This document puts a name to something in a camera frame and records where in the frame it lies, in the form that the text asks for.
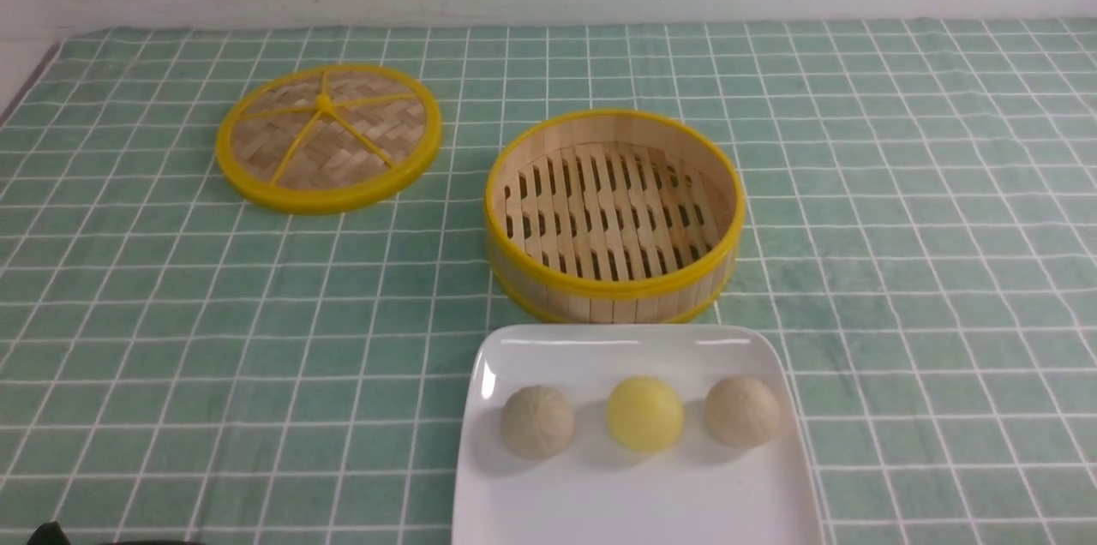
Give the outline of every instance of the yellow plastic rim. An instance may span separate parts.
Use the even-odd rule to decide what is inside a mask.
[[[724,286],[725,284],[727,284],[727,281],[732,279],[733,272],[735,272],[734,263],[732,264],[732,268],[728,269],[727,275],[725,275],[724,279],[721,280],[720,284],[717,284],[716,289],[713,291],[708,298],[701,302],[701,304],[698,304],[697,307],[693,307],[693,309],[689,311],[683,311],[683,314],[679,314],[678,316],[668,319],[659,319],[659,321],[655,323],[685,323],[689,322],[690,319],[694,319],[698,316],[701,316],[702,314],[704,314],[704,310],[712,307],[712,304],[716,303],[716,299],[720,298],[720,293],[721,291],[724,289]],[[495,281],[499,283],[499,287],[502,288],[502,292],[505,292],[506,295],[509,296],[510,300],[517,303],[518,307],[521,307],[525,311],[525,314],[529,314],[533,318],[540,319],[540,321],[542,322],[575,323],[575,319],[567,319],[556,316],[554,314],[550,314],[548,311],[541,309],[541,307],[535,306],[535,304],[530,303],[529,299],[525,298],[525,296],[521,295],[521,292],[514,291],[514,288],[509,283],[507,283],[507,281],[502,279],[502,276],[499,275],[497,272],[494,272],[493,275],[495,275]]]
[[[532,257],[525,254],[524,251],[518,249],[518,246],[510,241],[507,237],[506,229],[504,225],[499,222],[499,218],[491,209],[491,198],[493,191],[496,190],[496,182],[499,178],[499,171],[502,169],[502,163],[505,159],[510,154],[513,154],[521,144],[525,143],[527,139],[533,138],[544,127],[555,126],[555,124],[564,123],[564,121],[586,118],[587,116],[593,115],[627,115],[635,116],[636,118],[643,120],[654,120],[658,123],[665,124],[665,126],[677,128],[683,135],[692,136],[698,143],[701,143],[710,154],[715,155],[719,161],[724,166],[724,169],[732,178],[732,182],[735,186],[735,214],[732,216],[732,226],[728,226],[727,231],[717,241],[716,247],[712,249],[709,253],[701,257],[700,260],[693,261],[685,269],[678,269],[678,271],[669,272],[663,276],[652,276],[652,279],[645,280],[626,280],[622,282],[603,282],[599,280],[588,280],[584,276],[573,276],[565,272],[555,271],[555,269],[550,269],[541,261],[533,260]],[[588,296],[588,298],[603,298],[603,299],[640,299],[647,298],[647,296],[658,296],[664,295],[666,292],[679,291],[679,288],[685,288],[701,280],[702,276],[709,274],[710,271],[716,269],[717,264],[730,256],[733,248],[738,243],[739,234],[743,231],[743,224],[746,220],[747,214],[747,202],[743,194],[743,182],[739,179],[738,172],[735,167],[732,166],[731,160],[721,151],[715,144],[711,143],[709,138],[705,138],[701,132],[694,130],[693,127],[686,126],[686,124],[678,123],[678,121],[666,118],[666,116],[654,115],[651,112],[640,112],[640,111],[622,111],[622,109],[601,109],[601,111],[583,111],[583,112],[572,112],[567,115],[556,116],[553,120],[543,121],[536,126],[530,127],[522,135],[519,135],[513,143],[508,144],[499,158],[495,161],[495,166],[491,167],[491,171],[487,178],[487,189],[484,193],[484,214],[487,217],[487,228],[495,243],[504,256],[508,257],[510,261],[513,261],[517,266],[521,268],[528,275],[532,275],[539,283],[545,284],[550,288],[557,288],[557,291],[568,292],[569,294],[576,296]],[[514,298],[512,292],[508,292],[511,298]]]
[[[385,171],[384,174],[381,174],[381,177],[369,179],[369,181],[360,182],[357,185],[344,186],[340,190],[287,190],[284,186],[275,186],[271,182],[260,181],[252,177],[244,167],[240,167],[240,163],[236,161],[236,156],[233,155],[233,132],[240,115],[244,115],[244,112],[251,106],[255,100],[262,96],[264,92],[271,91],[272,88],[278,88],[278,86],[291,83],[291,81],[304,79],[305,77],[314,77],[317,73],[325,76],[327,72],[377,73],[377,76],[396,80],[398,83],[411,89],[411,93],[415,94],[416,99],[422,102],[423,111],[426,112],[422,138],[419,139],[418,146],[415,147],[411,155],[408,155],[403,162],[395,163],[395,166]],[[372,205],[374,202],[384,201],[384,198],[391,197],[392,194],[396,194],[397,191],[404,190],[405,186],[410,185],[411,182],[415,182],[415,179],[419,179],[420,174],[427,171],[430,163],[434,161],[434,156],[438,155],[439,147],[441,146],[442,112],[439,111],[434,95],[431,95],[431,92],[419,80],[412,79],[407,73],[397,72],[396,69],[381,68],[378,65],[325,65],[320,66],[320,68],[302,69],[302,71],[290,73],[290,76],[271,80],[269,83],[248,93],[242,100],[239,100],[236,106],[225,116],[225,120],[222,121],[220,127],[217,130],[216,158],[217,166],[220,167],[220,171],[225,174],[225,179],[228,179],[229,184],[238,191],[240,196],[255,202],[255,204],[290,214],[337,214]],[[291,147],[287,155],[293,154],[293,151],[294,149]]]

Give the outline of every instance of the black object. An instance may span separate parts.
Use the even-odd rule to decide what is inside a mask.
[[[26,545],[71,545],[65,531],[58,522],[44,523],[31,535],[31,541]],[[189,541],[125,541],[124,543],[112,543],[110,545],[202,545]]]

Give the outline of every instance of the square plate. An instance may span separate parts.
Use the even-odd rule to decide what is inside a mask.
[[[640,455],[611,439],[606,399],[629,376],[678,389],[686,425],[672,449]],[[730,374],[766,382],[788,417],[777,440],[736,453],[709,436],[704,397]],[[561,389],[576,409],[572,445],[519,459],[499,434],[507,398]],[[769,342],[747,329],[680,326],[508,327],[480,347],[457,457],[453,545],[821,545],[814,484],[789,387]]]

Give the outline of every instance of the bamboo steamer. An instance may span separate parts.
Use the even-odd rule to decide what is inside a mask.
[[[685,322],[731,279],[746,216],[732,162],[693,128],[634,111],[538,124],[484,196],[504,291],[550,322]]]
[[[248,93],[225,116],[216,156],[241,196],[294,214],[373,204],[430,167],[442,140],[434,96],[376,65],[326,65]]]

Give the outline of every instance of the yellow bun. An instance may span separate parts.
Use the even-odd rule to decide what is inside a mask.
[[[682,402],[675,389],[654,376],[633,376],[613,388],[606,424],[614,439],[633,451],[657,453],[682,432]]]

